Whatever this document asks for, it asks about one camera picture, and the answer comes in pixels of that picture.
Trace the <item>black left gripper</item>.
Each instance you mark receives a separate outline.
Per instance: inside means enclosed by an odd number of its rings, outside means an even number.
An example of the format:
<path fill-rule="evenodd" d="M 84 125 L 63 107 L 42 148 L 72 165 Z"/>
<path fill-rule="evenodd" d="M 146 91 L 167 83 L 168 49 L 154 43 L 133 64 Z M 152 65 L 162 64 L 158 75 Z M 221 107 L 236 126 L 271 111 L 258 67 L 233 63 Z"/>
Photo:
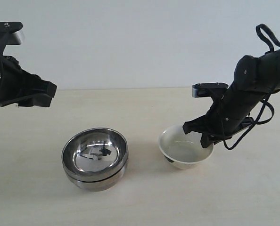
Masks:
<path fill-rule="evenodd" d="M 57 85 L 22 69 L 13 56 L 0 55 L 0 107 L 50 107 Z"/>

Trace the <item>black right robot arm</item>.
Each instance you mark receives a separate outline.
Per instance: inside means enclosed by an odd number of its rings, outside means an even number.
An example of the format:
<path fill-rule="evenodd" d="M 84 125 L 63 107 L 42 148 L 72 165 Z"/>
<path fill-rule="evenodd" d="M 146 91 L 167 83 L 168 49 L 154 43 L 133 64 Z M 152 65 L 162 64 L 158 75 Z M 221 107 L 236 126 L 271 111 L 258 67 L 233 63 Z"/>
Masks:
<path fill-rule="evenodd" d="M 213 103 L 206 114 L 184 122 L 185 134 L 201 134 L 203 148 L 231 139 L 255 125 L 268 123 L 257 116 L 249 116 L 253 108 L 262 103 L 272 108 L 270 95 L 280 91 L 280 49 L 260 57 L 243 56 L 234 71 L 231 85 L 222 82 L 197 83 L 192 86 L 194 98 L 210 97 Z"/>

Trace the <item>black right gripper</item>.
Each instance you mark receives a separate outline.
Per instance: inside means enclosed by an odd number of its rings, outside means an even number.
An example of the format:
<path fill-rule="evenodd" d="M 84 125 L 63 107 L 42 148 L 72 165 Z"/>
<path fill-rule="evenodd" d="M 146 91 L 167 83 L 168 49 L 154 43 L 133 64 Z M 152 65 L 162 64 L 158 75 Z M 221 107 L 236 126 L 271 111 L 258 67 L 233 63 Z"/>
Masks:
<path fill-rule="evenodd" d="M 201 133 L 200 143 L 203 148 L 216 145 L 224 137 L 238 133 L 242 121 L 263 97 L 265 93 L 239 90 L 233 82 L 207 114 L 184 122 L 183 132 L 185 135 L 191 132 Z"/>

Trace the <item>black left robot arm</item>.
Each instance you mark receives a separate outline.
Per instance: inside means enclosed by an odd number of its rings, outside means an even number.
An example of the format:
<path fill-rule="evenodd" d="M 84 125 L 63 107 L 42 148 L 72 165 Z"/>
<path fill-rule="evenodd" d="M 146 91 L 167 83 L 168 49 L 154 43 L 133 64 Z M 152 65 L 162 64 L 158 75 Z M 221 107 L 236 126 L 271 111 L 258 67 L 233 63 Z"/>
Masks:
<path fill-rule="evenodd" d="M 0 53 L 0 107 L 50 107 L 57 85 L 22 69 L 12 56 Z"/>

